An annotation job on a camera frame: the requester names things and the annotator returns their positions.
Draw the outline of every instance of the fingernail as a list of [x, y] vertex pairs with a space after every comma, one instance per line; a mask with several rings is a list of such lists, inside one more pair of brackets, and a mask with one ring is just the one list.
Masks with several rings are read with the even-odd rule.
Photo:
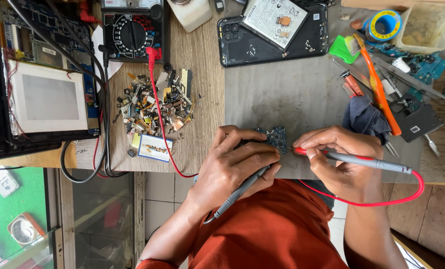
[[307, 157], [309, 157], [309, 159], [314, 158], [315, 155], [317, 155], [317, 150], [314, 149], [313, 147], [307, 149], [306, 151]]

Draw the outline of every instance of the orange toothbrush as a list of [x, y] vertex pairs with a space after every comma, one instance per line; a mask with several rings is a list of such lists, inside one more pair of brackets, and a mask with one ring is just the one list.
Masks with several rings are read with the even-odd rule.
[[365, 44], [363, 43], [362, 38], [358, 34], [347, 36], [345, 38], [345, 45], [353, 56], [360, 51], [360, 53], [363, 55], [363, 58], [365, 58], [370, 72], [370, 86], [374, 91], [374, 103], [376, 104], [375, 107], [378, 107], [379, 110], [384, 114], [385, 118], [388, 121], [388, 125], [390, 125], [390, 128], [392, 129], [392, 135], [401, 135], [402, 130], [400, 130], [400, 127], [395, 121], [392, 111], [388, 106], [387, 100], [385, 99], [384, 87], [380, 78], [375, 72], [374, 64], [372, 63], [372, 59], [370, 58], [370, 55], [365, 48]]

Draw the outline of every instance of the blue circuit board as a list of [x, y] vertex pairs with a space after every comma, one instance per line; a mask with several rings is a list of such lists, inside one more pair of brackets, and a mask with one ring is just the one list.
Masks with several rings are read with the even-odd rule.
[[[94, 71], [88, 53], [70, 36], [68, 30], [52, 10], [29, 0], [19, 0], [18, 3], [24, 8], [25, 14], [32, 18], [47, 36], [55, 40], [87, 70]], [[1, 35], [5, 37], [6, 47], [10, 51], [20, 52], [23, 55], [22, 58], [19, 58], [20, 61], [80, 72], [58, 51], [53, 50], [43, 38], [31, 30], [11, 6], [4, 1], [0, 1], [0, 14], [4, 26], [4, 33], [1, 33]], [[78, 37], [90, 47], [88, 26], [70, 18], [67, 18], [67, 22]], [[51, 53], [48, 53], [45, 48], [50, 49]], [[98, 109], [95, 106], [94, 80], [89, 75], [83, 74], [83, 84], [88, 116], [88, 133], [96, 135], [100, 133], [100, 129]]]
[[274, 127], [272, 131], [265, 131], [261, 128], [255, 128], [253, 130], [267, 135], [267, 140], [262, 143], [276, 147], [279, 150], [279, 154], [287, 155], [287, 138], [284, 127]]
[[379, 52], [394, 59], [405, 57], [404, 61], [411, 69], [409, 75], [427, 85], [431, 85], [433, 79], [440, 78], [441, 73], [445, 70], [445, 60], [440, 58], [440, 52], [413, 55], [389, 43], [376, 44], [369, 51]]

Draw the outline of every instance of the white plastic jar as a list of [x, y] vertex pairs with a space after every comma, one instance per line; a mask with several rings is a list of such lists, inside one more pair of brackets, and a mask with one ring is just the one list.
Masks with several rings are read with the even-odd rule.
[[186, 32], [192, 32], [213, 17], [208, 0], [167, 0]]

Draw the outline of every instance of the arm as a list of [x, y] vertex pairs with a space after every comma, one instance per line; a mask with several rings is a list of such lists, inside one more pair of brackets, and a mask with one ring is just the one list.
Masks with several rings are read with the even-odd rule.
[[[304, 134], [293, 147], [307, 149], [310, 169], [338, 197], [358, 203], [383, 200], [380, 169], [345, 162], [337, 162], [334, 167], [320, 151], [330, 147], [341, 153], [382, 159], [378, 138], [332, 126]], [[350, 268], [408, 268], [390, 233], [386, 206], [348, 206], [344, 251]]]
[[219, 127], [209, 153], [204, 160], [198, 181], [176, 212], [155, 231], [140, 256], [179, 266], [190, 253], [202, 218], [219, 207], [260, 168], [271, 165], [240, 199], [272, 186], [281, 165], [278, 150], [262, 143], [248, 143], [234, 149], [245, 140], [266, 140], [266, 135], [253, 130], [241, 130], [233, 125]]

